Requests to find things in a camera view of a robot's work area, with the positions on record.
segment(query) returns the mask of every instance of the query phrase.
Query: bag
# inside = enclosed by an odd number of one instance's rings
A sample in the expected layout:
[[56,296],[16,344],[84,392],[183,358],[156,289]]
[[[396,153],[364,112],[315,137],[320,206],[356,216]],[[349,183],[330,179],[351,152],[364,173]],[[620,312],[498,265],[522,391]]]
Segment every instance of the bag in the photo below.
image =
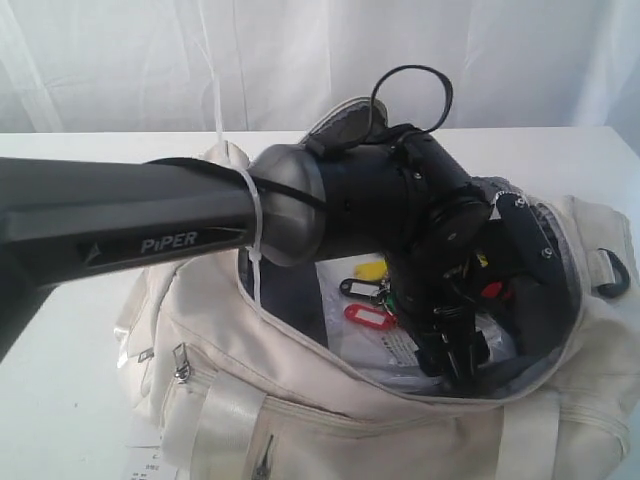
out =
[[[575,309],[558,346],[495,390],[452,398],[374,382],[258,318],[230,251],[143,271],[116,328],[135,411],[197,480],[607,478],[629,452],[640,394],[629,224],[573,197],[531,204],[561,233]],[[618,261],[630,278],[616,296]]]

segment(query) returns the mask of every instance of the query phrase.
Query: key tag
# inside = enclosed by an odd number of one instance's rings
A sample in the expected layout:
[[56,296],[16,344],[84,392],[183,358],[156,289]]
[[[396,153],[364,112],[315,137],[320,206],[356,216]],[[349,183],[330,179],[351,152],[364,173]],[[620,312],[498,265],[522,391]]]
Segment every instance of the key tag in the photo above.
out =
[[344,316],[347,320],[374,330],[390,330],[396,326],[396,319],[393,315],[358,303],[345,308]]

